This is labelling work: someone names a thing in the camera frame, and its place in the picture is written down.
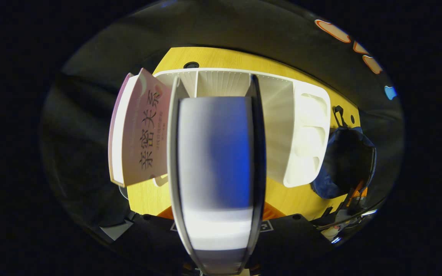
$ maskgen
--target book cover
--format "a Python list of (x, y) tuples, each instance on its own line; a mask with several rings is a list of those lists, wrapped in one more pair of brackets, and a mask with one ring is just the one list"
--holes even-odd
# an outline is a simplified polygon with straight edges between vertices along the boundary
[(120, 88), (109, 129), (110, 180), (122, 187), (167, 173), (172, 90), (142, 68)]

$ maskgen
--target orange object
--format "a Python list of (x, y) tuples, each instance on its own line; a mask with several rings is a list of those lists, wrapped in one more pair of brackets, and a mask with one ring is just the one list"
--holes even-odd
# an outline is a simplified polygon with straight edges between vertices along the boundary
[(343, 30), (337, 28), (337, 26), (335, 26), (334, 24), (325, 22), (320, 19), (315, 20), (315, 24), (320, 29), (324, 30), (325, 32), (335, 37), (336, 39), (345, 43), (351, 43), (351, 38), (349, 38), (349, 35), (345, 33)]
[[(271, 220), (273, 218), (277, 219), (277, 218), (281, 218), (281, 217), (285, 217), (285, 216), (286, 215), (284, 215), (284, 213), (277, 210), (274, 206), (270, 205), (269, 203), (265, 202), (264, 213), (262, 215), (263, 220)], [(166, 208), (163, 212), (159, 213), (157, 215), (157, 217), (173, 220), (172, 207), (170, 206), (170, 207)]]
[[(363, 185), (364, 185), (364, 180), (361, 180), (361, 181), (359, 182), (358, 186), (356, 187), (356, 190), (354, 190), (354, 193), (352, 194), (351, 198), (349, 199), (349, 202), (347, 203), (346, 207), (349, 207), (349, 206), (351, 205), (351, 201), (352, 201), (353, 198), (360, 196), (359, 190), (361, 190), (361, 188), (363, 187)], [(367, 189), (368, 189), (368, 188), (366, 188), (366, 189), (363, 191), (363, 196), (365, 196), (364, 193), (366, 193), (366, 194), (368, 193), (368, 190), (367, 190)]]
[(354, 49), (354, 52), (359, 54), (369, 54), (366, 49), (364, 49), (363, 46), (361, 46), (361, 44), (359, 44), (357, 41), (354, 41), (354, 46), (352, 47), (352, 49)]
[(379, 64), (376, 62), (376, 60), (372, 56), (363, 55), (363, 61), (373, 71), (373, 73), (379, 74), (379, 73), (381, 73), (381, 71), (383, 71), (381, 66), (379, 66)]

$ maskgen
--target white desk organizer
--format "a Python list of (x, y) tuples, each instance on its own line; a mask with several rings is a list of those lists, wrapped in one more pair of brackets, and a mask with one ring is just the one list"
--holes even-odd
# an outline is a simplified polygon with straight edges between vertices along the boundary
[(245, 96), (255, 74), (265, 122), (267, 175), (286, 187), (311, 183), (322, 166), (330, 130), (330, 98), (321, 87), (249, 70), (190, 68), (154, 76), (166, 86), (179, 76), (191, 98)]

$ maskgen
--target round hole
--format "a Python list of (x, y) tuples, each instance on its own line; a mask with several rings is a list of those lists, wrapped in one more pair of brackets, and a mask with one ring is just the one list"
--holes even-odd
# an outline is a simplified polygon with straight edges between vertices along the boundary
[(184, 69), (188, 69), (188, 68), (199, 68), (199, 63), (196, 63), (195, 61), (185, 63)]

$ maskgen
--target black cable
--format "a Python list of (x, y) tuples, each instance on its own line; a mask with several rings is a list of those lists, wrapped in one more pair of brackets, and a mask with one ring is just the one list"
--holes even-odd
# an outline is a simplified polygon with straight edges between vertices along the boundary
[(371, 209), (375, 208), (376, 206), (378, 206), (380, 203), (382, 203), (382, 202), (384, 201), (384, 199), (386, 199), (386, 197), (383, 197), (382, 199), (380, 199), (380, 200), (379, 200), (378, 202), (376, 202), (376, 204), (374, 204), (373, 206), (370, 206), (370, 207), (364, 209), (363, 211), (357, 212), (356, 214), (351, 215), (349, 218), (346, 218), (345, 220), (341, 220), (340, 222), (334, 222), (334, 223), (331, 223), (331, 224), (323, 225), (322, 227), (316, 227), (316, 229), (317, 229), (317, 230), (325, 230), (325, 229), (328, 229), (328, 228), (333, 227), (333, 226), (335, 226), (335, 225), (339, 225), (339, 224), (342, 224), (342, 223), (344, 223), (344, 222), (347, 222), (348, 220), (352, 220), (352, 219), (354, 219), (354, 218), (357, 218), (357, 217), (359, 217), (360, 215), (362, 215), (363, 213), (366, 213), (366, 212), (368, 212), (369, 210), (371, 210)]

